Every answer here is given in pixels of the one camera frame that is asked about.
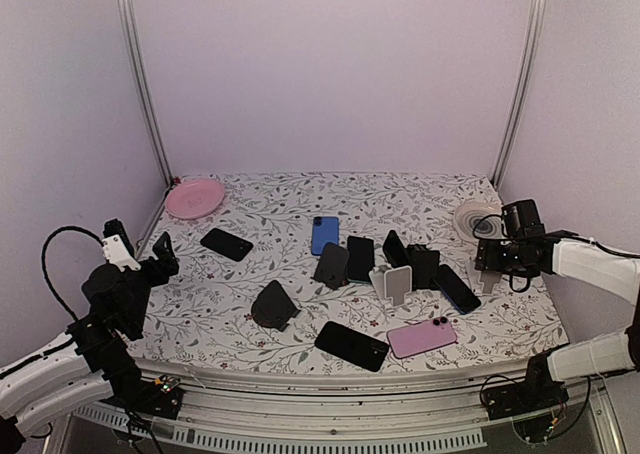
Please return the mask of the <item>white folding phone stand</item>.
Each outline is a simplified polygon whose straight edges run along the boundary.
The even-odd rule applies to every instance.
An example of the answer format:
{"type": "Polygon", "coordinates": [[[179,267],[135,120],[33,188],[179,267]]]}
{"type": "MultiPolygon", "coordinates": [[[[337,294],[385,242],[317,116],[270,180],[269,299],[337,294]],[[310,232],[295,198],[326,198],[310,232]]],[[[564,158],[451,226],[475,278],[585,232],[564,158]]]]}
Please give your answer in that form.
{"type": "Polygon", "coordinates": [[[478,296],[492,294],[503,278],[503,274],[499,272],[477,270],[475,261],[471,258],[466,260],[466,271],[470,288],[478,296]]]}

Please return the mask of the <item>black phone blue case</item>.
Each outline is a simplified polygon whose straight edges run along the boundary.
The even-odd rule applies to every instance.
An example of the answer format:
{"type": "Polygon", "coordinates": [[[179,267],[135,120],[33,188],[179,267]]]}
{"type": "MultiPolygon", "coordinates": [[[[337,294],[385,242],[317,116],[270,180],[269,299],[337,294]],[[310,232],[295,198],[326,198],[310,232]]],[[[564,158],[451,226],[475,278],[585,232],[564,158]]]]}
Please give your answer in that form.
{"type": "Polygon", "coordinates": [[[447,264],[438,266],[434,284],[460,314],[469,314],[481,306],[481,300],[447,264]]]}

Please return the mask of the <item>black folding phone stand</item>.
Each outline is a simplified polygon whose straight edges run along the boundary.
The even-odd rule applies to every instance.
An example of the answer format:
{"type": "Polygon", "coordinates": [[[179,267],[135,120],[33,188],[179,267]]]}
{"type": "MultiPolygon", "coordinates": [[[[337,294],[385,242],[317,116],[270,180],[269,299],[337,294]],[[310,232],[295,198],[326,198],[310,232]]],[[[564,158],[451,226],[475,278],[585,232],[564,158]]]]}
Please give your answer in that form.
{"type": "Polygon", "coordinates": [[[440,265],[440,252],[423,244],[410,244],[407,252],[412,267],[413,290],[436,289],[435,278],[440,265]]]}

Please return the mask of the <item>white grey phone stand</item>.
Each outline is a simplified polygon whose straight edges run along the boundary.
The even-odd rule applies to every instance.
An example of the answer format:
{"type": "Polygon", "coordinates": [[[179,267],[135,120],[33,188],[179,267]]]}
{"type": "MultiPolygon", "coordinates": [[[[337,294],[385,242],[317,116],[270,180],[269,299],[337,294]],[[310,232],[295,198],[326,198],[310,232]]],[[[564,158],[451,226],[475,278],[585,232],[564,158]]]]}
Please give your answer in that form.
{"type": "Polygon", "coordinates": [[[369,272],[369,279],[379,300],[384,307],[393,308],[406,304],[407,296],[413,290],[412,276],[410,266],[375,266],[369,272]]]}

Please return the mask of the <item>black phone teal edge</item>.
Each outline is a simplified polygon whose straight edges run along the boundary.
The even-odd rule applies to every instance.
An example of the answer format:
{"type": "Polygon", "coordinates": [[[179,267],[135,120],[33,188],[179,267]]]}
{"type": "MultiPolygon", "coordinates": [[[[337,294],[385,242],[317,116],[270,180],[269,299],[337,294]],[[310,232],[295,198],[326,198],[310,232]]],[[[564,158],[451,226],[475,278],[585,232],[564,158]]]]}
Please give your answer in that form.
{"type": "Polygon", "coordinates": [[[369,283],[369,273],[374,268],[374,241],[370,238],[349,236],[347,238],[347,279],[350,282],[369,283]]]}

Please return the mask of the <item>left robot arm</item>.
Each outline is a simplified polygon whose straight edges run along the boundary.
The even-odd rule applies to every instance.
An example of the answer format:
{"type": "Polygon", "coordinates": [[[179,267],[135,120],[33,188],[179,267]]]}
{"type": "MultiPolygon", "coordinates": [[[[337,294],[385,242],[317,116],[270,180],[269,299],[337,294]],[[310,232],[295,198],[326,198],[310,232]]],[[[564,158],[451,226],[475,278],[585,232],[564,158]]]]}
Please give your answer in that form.
{"type": "Polygon", "coordinates": [[[1,370],[1,445],[9,452],[58,417],[96,401],[131,417],[178,416],[184,396],[179,379],[144,379],[127,347],[143,336],[152,289],[179,272],[171,238],[163,233],[142,261],[118,234],[103,238],[102,250],[104,264],[81,287],[88,314],[43,349],[1,370]]]}

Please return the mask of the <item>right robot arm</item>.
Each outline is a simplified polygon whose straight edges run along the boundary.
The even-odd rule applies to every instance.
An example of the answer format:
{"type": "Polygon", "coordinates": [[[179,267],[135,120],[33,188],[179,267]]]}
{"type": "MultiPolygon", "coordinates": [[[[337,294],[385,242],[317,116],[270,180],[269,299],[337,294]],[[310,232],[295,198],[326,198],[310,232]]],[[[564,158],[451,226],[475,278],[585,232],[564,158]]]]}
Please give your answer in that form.
{"type": "Polygon", "coordinates": [[[569,381],[639,369],[639,256],[568,230],[549,231],[534,200],[495,213],[496,237],[471,229],[475,268],[527,282],[544,275],[555,289],[570,341],[533,355],[521,381],[485,386],[480,401],[492,419],[559,406],[569,381]]]}

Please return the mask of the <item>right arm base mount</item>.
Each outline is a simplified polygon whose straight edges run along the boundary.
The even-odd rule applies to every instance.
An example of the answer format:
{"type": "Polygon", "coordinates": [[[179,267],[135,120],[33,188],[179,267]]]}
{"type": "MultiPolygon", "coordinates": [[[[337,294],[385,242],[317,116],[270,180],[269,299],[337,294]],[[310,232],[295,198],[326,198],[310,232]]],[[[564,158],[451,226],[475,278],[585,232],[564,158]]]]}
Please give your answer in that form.
{"type": "Polygon", "coordinates": [[[549,441],[564,419],[569,394],[562,383],[516,381],[504,375],[488,377],[479,400],[491,421],[516,419],[516,435],[530,444],[549,441]]]}

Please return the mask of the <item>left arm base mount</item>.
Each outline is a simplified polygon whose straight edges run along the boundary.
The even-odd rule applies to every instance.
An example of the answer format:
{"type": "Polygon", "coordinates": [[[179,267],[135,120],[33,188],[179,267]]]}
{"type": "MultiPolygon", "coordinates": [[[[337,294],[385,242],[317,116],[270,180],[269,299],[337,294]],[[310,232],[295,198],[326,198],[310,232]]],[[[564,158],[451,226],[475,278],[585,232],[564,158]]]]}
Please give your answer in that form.
{"type": "Polygon", "coordinates": [[[167,374],[155,379],[126,379],[114,392],[114,402],[136,414],[176,420],[184,390],[179,377],[167,374]]]}

